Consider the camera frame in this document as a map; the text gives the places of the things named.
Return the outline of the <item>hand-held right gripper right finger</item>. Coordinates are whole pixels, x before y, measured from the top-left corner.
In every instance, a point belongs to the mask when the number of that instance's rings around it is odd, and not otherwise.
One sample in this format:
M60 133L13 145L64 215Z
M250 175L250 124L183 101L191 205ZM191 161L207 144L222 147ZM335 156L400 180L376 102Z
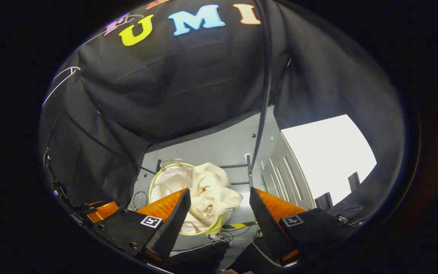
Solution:
M304 210L255 187L250 188L249 204L278 263L305 261L352 235L352 226L325 210Z

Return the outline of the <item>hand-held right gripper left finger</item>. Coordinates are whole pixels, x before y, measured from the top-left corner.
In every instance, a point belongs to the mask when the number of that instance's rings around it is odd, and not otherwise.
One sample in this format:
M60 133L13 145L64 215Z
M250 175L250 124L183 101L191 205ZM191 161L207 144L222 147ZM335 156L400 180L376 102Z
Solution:
M117 210L92 226L92 232L103 241L138 260L165 263L177 241L191 206L190 190L169 195L173 198L166 218L130 210Z

